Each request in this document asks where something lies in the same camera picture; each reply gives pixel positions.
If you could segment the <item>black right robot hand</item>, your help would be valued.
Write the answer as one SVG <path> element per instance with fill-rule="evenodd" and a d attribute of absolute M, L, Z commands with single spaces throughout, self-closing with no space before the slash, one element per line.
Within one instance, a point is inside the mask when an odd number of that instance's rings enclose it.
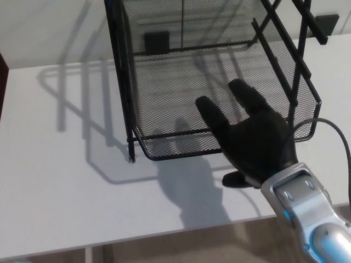
<path fill-rule="evenodd" d="M 224 113 L 208 97 L 196 99 L 196 107 L 222 153 L 236 168 L 223 176 L 230 188 L 261 188 L 276 173 L 298 163 L 291 127 L 266 99 L 240 79 L 228 84 L 248 118 L 231 125 Z"/>

